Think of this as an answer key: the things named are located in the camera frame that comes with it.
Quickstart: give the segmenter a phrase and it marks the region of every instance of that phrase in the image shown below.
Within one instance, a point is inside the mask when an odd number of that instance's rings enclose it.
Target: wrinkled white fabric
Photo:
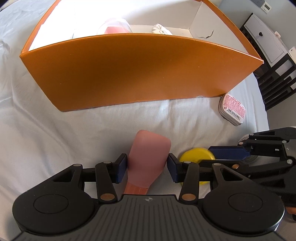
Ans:
[[[19,58],[33,28],[53,2],[19,0],[0,12],[1,238],[11,240],[19,232],[12,216],[12,204],[18,195],[73,163],[89,168],[101,161],[116,160],[121,153],[129,152],[140,129],[170,138],[171,152],[177,157],[193,147],[235,145],[247,133],[268,130],[253,74],[230,91],[246,107],[246,119],[241,126],[233,126],[221,117],[219,98],[60,112]],[[178,196],[180,188],[165,168],[149,194]],[[95,196],[95,185],[87,189]],[[201,187],[200,195],[207,191],[207,186]]]

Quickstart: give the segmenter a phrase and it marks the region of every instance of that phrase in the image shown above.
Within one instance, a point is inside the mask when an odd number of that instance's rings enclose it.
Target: orange box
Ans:
[[[103,17],[114,16],[133,33],[96,35]],[[150,34],[157,23],[173,36]],[[20,58],[60,111],[221,96],[263,63],[208,0],[81,0],[79,11],[57,0]]]

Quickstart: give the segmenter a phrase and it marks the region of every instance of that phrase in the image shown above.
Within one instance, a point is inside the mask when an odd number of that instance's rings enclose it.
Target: barcode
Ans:
[[[232,111],[231,109],[227,108],[226,110],[229,114],[231,114],[232,116],[234,116],[234,118],[236,118],[238,121],[240,121],[240,116],[238,114],[236,114],[234,111]]]

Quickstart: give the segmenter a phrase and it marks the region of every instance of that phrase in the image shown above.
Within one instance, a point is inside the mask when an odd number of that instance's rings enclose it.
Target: pink bottle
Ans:
[[[128,155],[128,182],[124,194],[145,195],[162,173],[171,141],[161,135],[140,130]]]
[[[131,27],[123,18],[110,18],[98,29],[97,34],[131,33]]]

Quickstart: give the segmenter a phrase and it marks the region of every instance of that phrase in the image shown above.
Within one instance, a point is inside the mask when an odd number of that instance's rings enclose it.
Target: white fabric item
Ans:
[[[166,34],[166,35],[172,35],[172,33],[166,29],[164,26],[161,24],[155,24],[152,28],[152,33],[153,34]]]
[[[41,16],[54,0],[19,0],[0,12],[0,237],[19,233],[12,216],[18,195],[53,174],[81,163],[85,168],[128,153],[137,131],[170,138],[171,152],[194,147],[235,145],[245,134],[268,130],[256,78],[248,76],[230,94],[246,107],[241,126],[218,112],[219,98],[194,98],[115,105],[60,112],[47,99],[19,54]],[[120,194],[125,183],[116,189]],[[167,170],[149,194],[179,195]],[[87,188],[95,196],[95,186]],[[201,196],[208,191],[201,187]]]

